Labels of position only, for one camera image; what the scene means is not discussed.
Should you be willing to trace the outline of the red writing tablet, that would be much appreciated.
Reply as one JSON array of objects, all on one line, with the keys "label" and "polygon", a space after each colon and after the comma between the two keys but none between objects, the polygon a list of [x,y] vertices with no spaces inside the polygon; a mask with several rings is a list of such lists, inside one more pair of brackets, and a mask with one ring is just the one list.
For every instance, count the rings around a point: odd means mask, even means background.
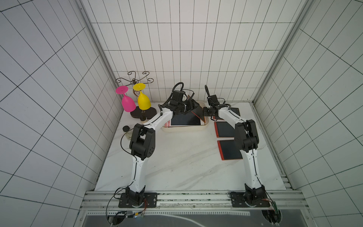
[{"label": "red writing tablet", "polygon": [[239,160],[243,159],[240,150],[236,147],[233,140],[217,141],[219,153],[222,160]]},{"label": "red writing tablet", "polygon": [[214,122],[217,138],[233,138],[234,128],[228,122]]},{"label": "red writing tablet", "polygon": [[[238,116],[240,116],[240,110],[239,110],[239,108],[236,108],[236,107],[232,107],[231,109],[230,109],[232,112],[234,112],[236,115],[238,115]],[[212,117],[212,119],[213,120],[223,120],[222,118],[220,118],[220,117],[216,117],[216,116],[213,116]]]},{"label": "red writing tablet", "polygon": [[187,113],[193,113],[202,122],[206,123],[206,117],[203,114],[203,108],[206,107],[202,101],[195,101],[194,99],[187,102]]}]

